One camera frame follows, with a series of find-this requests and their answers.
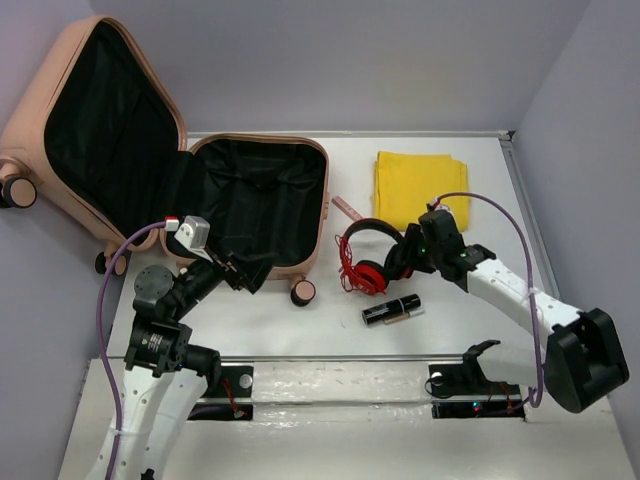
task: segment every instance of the headphone headband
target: headphone headband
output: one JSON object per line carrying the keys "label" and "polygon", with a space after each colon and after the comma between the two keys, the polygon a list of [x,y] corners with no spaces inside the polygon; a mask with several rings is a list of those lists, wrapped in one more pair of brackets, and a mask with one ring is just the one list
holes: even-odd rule
{"label": "headphone headband", "polygon": [[363,230],[375,230],[376,232],[384,233],[385,235],[393,238],[396,243],[402,242],[402,234],[396,230],[391,224],[384,220],[378,220],[377,218],[363,218],[353,222],[347,231],[344,232],[344,239],[348,242],[351,235],[361,232]]}

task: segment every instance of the cable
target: cable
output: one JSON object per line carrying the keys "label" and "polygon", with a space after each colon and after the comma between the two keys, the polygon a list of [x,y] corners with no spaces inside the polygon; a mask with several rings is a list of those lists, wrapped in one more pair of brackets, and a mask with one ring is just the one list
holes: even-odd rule
{"label": "cable", "polygon": [[509,389],[505,386],[504,383],[500,383],[500,388],[507,396],[507,410],[511,410],[511,398],[509,397]]}
{"label": "cable", "polygon": [[527,403],[529,403],[529,397],[525,398],[521,402],[516,403],[512,407],[507,407],[503,410],[496,410],[495,412],[484,412],[481,416],[482,417],[501,417],[503,415],[511,415],[512,413],[515,413],[516,411],[520,410]]}
{"label": "cable", "polygon": [[231,404],[231,408],[233,409],[233,416],[235,418],[240,418],[244,416],[244,412],[238,408],[238,404],[236,403],[236,399],[233,398],[233,393],[231,392],[231,382],[228,378],[225,378],[220,382],[224,391],[227,392],[227,397],[229,397],[229,403]]}
{"label": "cable", "polygon": [[533,332],[533,350],[536,358],[536,380],[537,385],[536,388],[529,387],[529,397],[528,401],[531,403],[533,408],[538,408],[540,406],[540,402],[542,402],[542,393],[544,391],[544,379],[543,379],[543,371],[542,371],[542,352],[540,348],[540,322],[538,320],[538,307],[536,305],[536,296],[533,294],[534,292],[534,283],[533,283],[533,262],[531,261],[531,253],[529,252],[529,246],[527,245],[527,240],[524,236],[524,232],[518,225],[513,216],[507,212],[507,210],[502,207],[500,204],[491,200],[484,195],[480,195],[477,193],[470,192],[450,192],[445,193],[444,195],[440,195],[435,198],[435,200],[429,204],[430,209],[435,209],[438,204],[445,198],[448,197],[472,197],[477,198],[478,200],[482,200],[483,202],[488,203],[489,205],[497,208],[507,219],[511,222],[516,232],[518,233],[518,237],[520,238],[520,242],[522,243],[522,248],[524,249],[524,258],[527,265],[527,289],[529,291],[529,308],[531,309],[531,324],[532,324],[532,332]]}
{"label": "cable", "polygon": [[111,392],[113,393],[113,401],[116,404],[116,434],[113,437],[113,447],[111,448],[111,456],[109,457],[109,465],[107,466],[107,473],[105,475],[106,480],[111,480],[113,470],[115,468],[116,458],[118,457],[120,435],[117,432],[119,432],[122,428],[122,404],[120,403],[121,400],[120,393],[118,392],[118,384],[116,383],[116,379],[113,376],[111,365],[109,365],[109,359],[107,358],[107,346],[104,341],[104,335],[102,334],[102,304],[104,303],[104,294],[107,290],[107,284],[109,283],[109,278],[111,278],[113,269],[116,266],[116,262],[125,252],[127,247],[145,233],[148,233],[151,230],[155,230],[156,228],[164,228],[165,223],[166,222],[163,221],[147,225],[146,227],[141,228],[136,233],[131,235],[125,240],[122,245],[120,245],[120,248],[118,248],[116,253],[113,254],[111,262],[109,262],[109,266],[107,267],[107,271],[105,272],[104,278],[102,280],[102,285],[100,285],[100,291],[98,292],[98,304],[96,306],[96,330],[98,334],[98,344],[100,346],[100,359],[102,360],[104,371],[106,372],[107,378],[109,379],[109,385],[111,386]]}

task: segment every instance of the gray wall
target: gray wall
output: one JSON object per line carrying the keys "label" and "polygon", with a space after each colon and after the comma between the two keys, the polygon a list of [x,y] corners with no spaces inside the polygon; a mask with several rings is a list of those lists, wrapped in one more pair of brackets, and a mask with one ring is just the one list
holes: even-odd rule
{"label": "gray wall", "polygon": [[515,129],[588,0],[90,0],[191,131]]}
{"label": "gray wall", "polygon": [[593,0],[518,133],[560,291],[616,320],[631,381],[612,396],[640,474],[640,2]]}
{"label": "gray wall", "polygon": [[[2,0],[0,128],[58,32],[90,14],[86,0]],[[86,361],[97,354],[99,248],[44,200],[29,210],[0,210],[3,480],[57,477]],[[119,289],[109,293],[113,307]]]}

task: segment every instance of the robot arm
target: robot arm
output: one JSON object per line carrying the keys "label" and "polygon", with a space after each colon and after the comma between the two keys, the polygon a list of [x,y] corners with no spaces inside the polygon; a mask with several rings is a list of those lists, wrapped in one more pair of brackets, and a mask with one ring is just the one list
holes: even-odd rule
{"label": "robot arm", "polygon": [[196,401],[221,376],[219,352],[189,345],[191,329],[181,320],[222,281],[234,290],[255,293],[273,266],[272,255],[239,257],[222,248],[209,250],[209,224],[186,217],[176,238],[198,255],[174,276],[160,265],[136,277],[136,296],[129,348],[125,355],[122,427],[111,422],[100,455],[87,476],[103,480],[109,474],[114,438],[118,451],[111,479],[160,480],[165,461]]}
{"label": "robot arm", "polygon": [[[417,250],[408,250],[417,255],[421,271],[439,271],[445,280],[489,302],[529,333],[533,333],[529,296],[535,296],[540,345],[546,350],[544,383],[563,408],[579,413],[629,379],[613,320],[605,312],[583,312],[540,290],[529,291],[527,283],[493,252],[481,245],[466,246],[446,210],[431,210],[419,222],[419,228],[410,225],[406,236],[417,238],[418,230],[422,234],[422,241],[414,243]],[[489,340],[464,354],[462,378],[532,387],[536,385],[532,358],[533,350]]]}

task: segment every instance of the suitcase wheel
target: suitcase wheel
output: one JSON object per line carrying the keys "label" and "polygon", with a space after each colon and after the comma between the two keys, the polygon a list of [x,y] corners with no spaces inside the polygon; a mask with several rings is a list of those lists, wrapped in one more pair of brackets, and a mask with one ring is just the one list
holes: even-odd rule
{"label": "suitcase wheel", "polygon": [[29,208],[36,202],[36,187],[27,177],[9,177],[2,187],[2,208]]}
{"label": "suitcase wheel", "polygon": [[291,301],[296,307],[304,307],[316,296],[316,287],[309,280],[301,280],[291,289]]}
{"label": "suitcase wheel", "polygon": [[[96,272],[100,275],[104,275],[107,273],[107,257],[104,255],[104,252],[100,252],[96,257],[95,261],[95,269]],[[116,268],[113,269],[111,275],[120,276],[127,270],[127,259],[125,257],[120,257],[118,262],[116,263]]]}

